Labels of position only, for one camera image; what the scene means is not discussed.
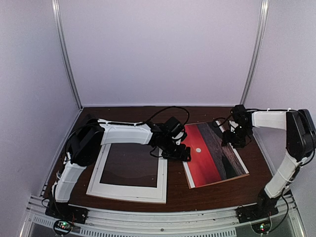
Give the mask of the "clear acrylic sheet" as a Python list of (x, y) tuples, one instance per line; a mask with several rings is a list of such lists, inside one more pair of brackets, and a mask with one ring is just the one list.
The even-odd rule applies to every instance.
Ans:
[(100, 182), (102, 184), (150, 187), (157, 186), (158, 159), (150, 155), (151, 146), (112, 144)]

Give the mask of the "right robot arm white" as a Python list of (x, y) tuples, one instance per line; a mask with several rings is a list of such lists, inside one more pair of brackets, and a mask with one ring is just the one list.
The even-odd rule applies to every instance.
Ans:
[(229, 118), (232, 119), (231, 128), (223, 132), (222, 146), (230, 144), (233, 148), (244, 148), (254, 128), (286, 132), (284, 158), (263, 191), (270, 199), (278, 198), (300, 168), (309, 163), (306, 158), (313, 158), (316, 153), (316, 127), (309, 110), (260, 110), (236, 105)]

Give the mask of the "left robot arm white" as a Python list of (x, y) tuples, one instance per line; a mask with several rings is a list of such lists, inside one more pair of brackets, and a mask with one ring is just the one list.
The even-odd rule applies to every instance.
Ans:
[(164, 159), (191, 161), (191, 149), (182, 142), (186, 139), (185, 126), (175, 117), (165, 123), (150, 120), (130, 123), (89, 119), (67, 140), (63, 168), (57, 173), (49, 193), (51, 210), (60, 219), (71, 215), (71, 192), (82, 172), (98, 158), (101, 146), (106, 144), (140, 144), (159, 148)]

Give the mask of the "right controller board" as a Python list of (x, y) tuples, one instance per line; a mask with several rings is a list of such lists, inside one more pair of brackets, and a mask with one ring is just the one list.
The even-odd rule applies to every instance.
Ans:
[(267, 234), (272, 228), (272, 223), (270, 220), (259, 221), (255, 223), (251, 223), (251, 228), (254, 233), (258, 235)]

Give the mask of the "controller board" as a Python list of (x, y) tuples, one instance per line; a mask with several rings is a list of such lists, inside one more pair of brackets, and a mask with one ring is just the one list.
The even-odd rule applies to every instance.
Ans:
[(254, 233), (258, 235), (267, 234), (272, 228), (272, 223), (270, 220), (259, 221), (255, 223), (251, 223), (251, 228)]
[(57, 235), (64, 236), (69, 234), (74, 224), (65, 220), (56, 220), (53, 224), (53, 230)]

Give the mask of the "left controller board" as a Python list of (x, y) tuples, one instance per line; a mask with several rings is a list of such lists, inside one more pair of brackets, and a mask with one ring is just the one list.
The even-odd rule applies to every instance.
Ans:
[(74, 224), (65, 220), (56, 220), (53, 224), (53, 230), (57, 235), (64, 236), (69, 234)]

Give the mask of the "aluminium front rail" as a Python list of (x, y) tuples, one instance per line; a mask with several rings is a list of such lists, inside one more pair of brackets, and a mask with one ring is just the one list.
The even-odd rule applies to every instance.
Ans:
[(236, 207), (189, 212), (124, 212), (89, 208), (86, 222), (70, 237), (260, 237), (255, 230), (270, 224), (270, 237), (304, 237), (306, 232), (292, 195), (277, 203), (271, 217), (241, 223)]

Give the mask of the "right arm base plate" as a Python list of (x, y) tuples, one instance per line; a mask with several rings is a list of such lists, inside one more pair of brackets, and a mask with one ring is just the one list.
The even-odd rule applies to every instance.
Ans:
[(277, 201), (279, 198), (280, 196), (270, 198), (265, 190), (262, 189), (257, 196), (257, 202), (255, 204), (239, 206), (236, 209), (239, 223), (256, 221), (278, 214)]

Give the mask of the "aluminium corner post right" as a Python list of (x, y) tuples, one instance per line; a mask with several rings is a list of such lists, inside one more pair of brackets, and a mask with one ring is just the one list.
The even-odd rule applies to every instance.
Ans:
[(259, 14), (259, 19), (258, 19), (258, 26), (257, 26), (256, 38), (255, 38), (255, 42), (254, 42), (254, 48), (253, 48), (252, 57), (250, 60), (250, 66), (249, 66), (249, 70), (247, 73), (246, 82), (245, 82), (242, 96), (240, 99), (240, 104), (243, 104), (243, 105), (245, 104), (245, 102), (248, 98), (251, 84), (252, 84), (252, 81), (254, 78), (255, 70), (257, 67), (257, 63), (258, 63), (258, 59), (259, 59), (259, 55), (260, 55), (260, 50), (261, 50), (261, 46), (263, 43), (265, 30), (266, 30), (269, 5), (270, 5), (269, 2), (270, 2), (269, 0), (262, 0), (261, 1), (260, 14)]

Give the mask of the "aluminium corner post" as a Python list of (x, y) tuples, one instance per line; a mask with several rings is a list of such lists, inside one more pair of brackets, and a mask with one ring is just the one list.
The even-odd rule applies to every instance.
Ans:
[(60, 2), (59, 0), (52, 0), (51, 3), (52, 3), (52, 10), (53, 10), (53, 15), (54, 15), (57, 33), (59, 37), (59, 43), (61, 47), (62, 58), (63, 58), (64, 67), (66, 70), (67, 79), (69, 81), (71, 92), (75, 99), (77, 108), (79, 110), (82, 110), (83, 106), (79, 98), (79, 92), (75, 83), (75, 79), (74, 79), (74, 75), (73, 75), (73, 71), (71, 67), (71, 62), (70, 62), (69, 54), (67, 51), (65, 34), (64, 34), (63, 24), (62, 24), (62, 16), (61, 16), (61, 11), (60, 11)]
[(258, 63), (258, 59), (259, 59), (259, 55), (260, 55), (260, 50), (261, 50), (261, 46), (263, 43), (265, 30), (266, 30), (269, 5), (270, 5), (269, 2), (270, 2), (269, 0), (262, 0), (261, 1), (260, 14), (259, 14), (259, 19), (258, 19), (258, 26), (257, 26), (256, 38), (255, 38), (255, 42), (254, 42), (254, 48), (253, 48), (252, 57), (250, 60), (250, 66), (249, 66), (249, 70), (247, 73), (246, 82), (245, 82), (242, 96), (240, 99), (240, 104), (243, 104), (243, 105), (245, 104), (245, 102), (248, 98), (251, 84), (252, 84), (252, 81), (254, 78), (255, 70), (257, 67), (257, 63)]

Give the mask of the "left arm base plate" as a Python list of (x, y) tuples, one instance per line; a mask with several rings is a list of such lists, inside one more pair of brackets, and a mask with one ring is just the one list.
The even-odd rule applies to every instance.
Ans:
[(45, 215), (71, 223), (85, 224), (88, 210), (82, 207), (71, 206), (67, 202), (57, 202), (50, 195)]

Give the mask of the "aluminium corner post left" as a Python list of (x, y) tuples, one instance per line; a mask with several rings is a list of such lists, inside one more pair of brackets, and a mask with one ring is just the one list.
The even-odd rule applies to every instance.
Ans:
[(52, 0), (51, 3), (52, 3), (52, 10), (53, 10), (53, 15), (54, 15), (57, 33), (59, 37), (59, 43), (61, 47), (62, 58), (63, 58), (64, 67), (66, 70), (67, 79), (69, 81), (71, 92), (75, 99), (77, 108), (79, 110), (82, 110), (83, 106), (79, 98), (79, 92), (75, 83), (75, 79), (74, 79), (74, 75), (73, 75), (73, 71), (71, 67), (71, 62), (70, 62), (69, 54), (67, 51), (65, 34), (64, 34), (63, 24), (62, 24), (62, 16), (61, 16), (61, 11), (60, 11), (60, 2), (59, 0)]

